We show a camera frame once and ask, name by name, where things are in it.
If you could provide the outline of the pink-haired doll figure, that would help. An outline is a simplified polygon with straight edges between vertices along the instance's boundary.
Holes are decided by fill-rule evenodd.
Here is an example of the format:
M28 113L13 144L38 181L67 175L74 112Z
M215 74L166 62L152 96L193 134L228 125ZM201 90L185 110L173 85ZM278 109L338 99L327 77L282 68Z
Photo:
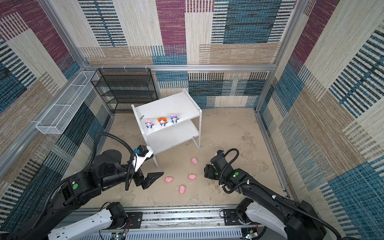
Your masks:
M145 126L147 129L152 129L153 128L153 122L151 119L145 120Z

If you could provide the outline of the orange-haired doll figure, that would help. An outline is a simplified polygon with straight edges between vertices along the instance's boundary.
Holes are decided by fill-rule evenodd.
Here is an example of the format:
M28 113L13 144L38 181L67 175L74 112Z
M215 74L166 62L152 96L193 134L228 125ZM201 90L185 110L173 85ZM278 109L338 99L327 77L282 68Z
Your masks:
M162 127L165 127L166 124L168 123L168 120L167 120L167 118L165 118L165 117L160 117L160 118L158 118L158 122L160 123L160 125L161 125Z

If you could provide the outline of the purple penguin toy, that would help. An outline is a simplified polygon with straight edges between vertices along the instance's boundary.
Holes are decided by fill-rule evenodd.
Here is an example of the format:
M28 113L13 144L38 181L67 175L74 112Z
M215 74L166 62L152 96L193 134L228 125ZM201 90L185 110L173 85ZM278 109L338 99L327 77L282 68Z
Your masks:
M179 120L179 117L178 115L174 114L174 115L171 115L171 121L173 124L177 123Z

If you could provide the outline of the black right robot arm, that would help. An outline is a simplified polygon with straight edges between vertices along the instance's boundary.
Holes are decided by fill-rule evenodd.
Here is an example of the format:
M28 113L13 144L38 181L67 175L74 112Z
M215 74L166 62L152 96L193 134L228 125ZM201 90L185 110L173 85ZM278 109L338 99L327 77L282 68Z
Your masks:
M243 225L259 223L287 240L322 240L331 231L338 240L342 235L323 221L314 207L306 202L285 198L255 180L242 169L233 169L232 163L240 152L232 148L217 151L204 168L207 179L218 181L226 194L237 192L245 196L238 204L236 215Z

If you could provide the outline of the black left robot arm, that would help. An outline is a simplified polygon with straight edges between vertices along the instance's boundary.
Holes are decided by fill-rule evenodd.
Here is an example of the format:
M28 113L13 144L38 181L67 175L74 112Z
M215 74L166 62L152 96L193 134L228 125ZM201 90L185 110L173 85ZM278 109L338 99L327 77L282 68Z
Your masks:
M122 164L122 154L117 150L107 150L97 155L98 143L94 142L91 160L84 169L60 181L50 192L41 212L13 232L2 233L2 240L46 240L62 220L103 191L121 183L125 184L125 190L128 191L131 181L145 190L163 176L162 172L144 176L140 169L145 161L154 156L150 147L140 145L133 150L115 135L97 133L96 137L100 136L117 141L129 151L127 164Z

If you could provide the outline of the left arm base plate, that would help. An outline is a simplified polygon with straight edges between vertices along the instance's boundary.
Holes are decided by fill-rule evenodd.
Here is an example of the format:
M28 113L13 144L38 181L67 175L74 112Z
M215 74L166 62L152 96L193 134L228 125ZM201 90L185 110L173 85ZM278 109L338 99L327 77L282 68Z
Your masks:
M124 225L121 229L140 229L143 220L143 214L143 212L126 212L127 216L124 220Z

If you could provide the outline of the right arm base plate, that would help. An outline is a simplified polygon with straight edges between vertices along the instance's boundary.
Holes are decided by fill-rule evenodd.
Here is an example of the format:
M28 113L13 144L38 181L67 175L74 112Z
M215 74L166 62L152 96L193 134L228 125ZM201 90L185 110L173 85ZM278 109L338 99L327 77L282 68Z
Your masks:
M221 209L219 216L224 220L225 226L256 226L258 224L249 220L242 220L236 209Z

